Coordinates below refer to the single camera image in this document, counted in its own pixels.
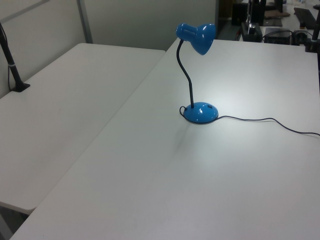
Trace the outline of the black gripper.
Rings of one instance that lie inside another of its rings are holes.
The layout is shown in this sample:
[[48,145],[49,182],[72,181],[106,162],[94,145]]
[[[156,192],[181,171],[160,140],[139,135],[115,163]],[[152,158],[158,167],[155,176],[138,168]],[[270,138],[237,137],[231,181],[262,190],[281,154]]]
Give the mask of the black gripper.
[[241,23],[241,35],[244,42],[250,42],[254,38],[254,42],[262,41],[262,31],[258,23]]

